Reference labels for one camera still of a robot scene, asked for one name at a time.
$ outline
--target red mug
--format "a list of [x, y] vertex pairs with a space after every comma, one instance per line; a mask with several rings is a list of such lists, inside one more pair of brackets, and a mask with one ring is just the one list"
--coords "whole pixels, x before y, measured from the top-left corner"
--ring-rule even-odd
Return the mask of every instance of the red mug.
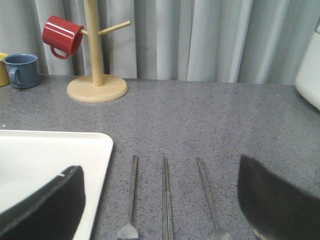
[[[66, 59], [76, 54], [83, 37], [82, 29], [84, 29], [84, 26], [53, 15], [44, 25], [42, 41], [50, 45], [54, 56], [59, 59]], [[58, 54], [55, 49], [65, 52], [65, 56]]]

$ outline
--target mug handle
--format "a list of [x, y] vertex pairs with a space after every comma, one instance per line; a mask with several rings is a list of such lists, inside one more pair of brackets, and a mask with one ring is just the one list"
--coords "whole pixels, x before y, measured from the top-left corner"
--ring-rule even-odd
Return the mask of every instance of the mug handle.
[[21, 85], [22, 83], [19, 80], [19, 78], [17, 77], [17, 71], [18, 71], [18, 68], [16, 68], [16, 67], [11, 68], [9, 71], [9, 77], [14, 85], [16, 85], [16, 84]]
[[65, 56], [62, 56], [62, 55], [58, 54], [58, 53], [55, 51], [55, 47], [54, 47], [54, 46], [51, 46], [51, 45], [50, 45], [50, 49], [51, 49], [52, 54], [53, 54], [55, 57], [57, 57], [58, 59], [67, 59], [67, 57], [69, 57], [69, 54], [68, 54], [68, 53], [66, 53]]

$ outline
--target blue mug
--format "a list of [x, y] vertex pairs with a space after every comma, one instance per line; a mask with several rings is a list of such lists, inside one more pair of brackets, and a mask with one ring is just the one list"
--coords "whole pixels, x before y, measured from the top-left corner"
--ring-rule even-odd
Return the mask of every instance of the blue mug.
[[39, 82], [37, 70], [38, 57], [33, 54], [17, 53], [3, 59], [11, 85], [16, 89], [29, 89]]

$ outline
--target wooden stand base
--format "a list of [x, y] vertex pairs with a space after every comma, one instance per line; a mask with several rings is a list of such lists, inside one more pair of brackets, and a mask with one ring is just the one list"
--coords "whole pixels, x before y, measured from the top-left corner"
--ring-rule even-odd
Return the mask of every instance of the wooden stand base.
[[92, 76], [71, 81], [66, 89], [70, 98], [85, 103], [103, 103], [116, 100], [128, 91], [125, 80], [114, 75], [103, 75], [103, 85], [94, 86]]

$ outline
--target chopsticks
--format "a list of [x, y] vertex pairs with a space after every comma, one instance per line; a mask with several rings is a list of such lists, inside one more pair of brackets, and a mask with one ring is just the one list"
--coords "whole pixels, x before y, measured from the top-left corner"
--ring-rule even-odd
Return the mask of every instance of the chopsticks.
[[162, 158], [162, 239], [174, 240], [168, 159]]

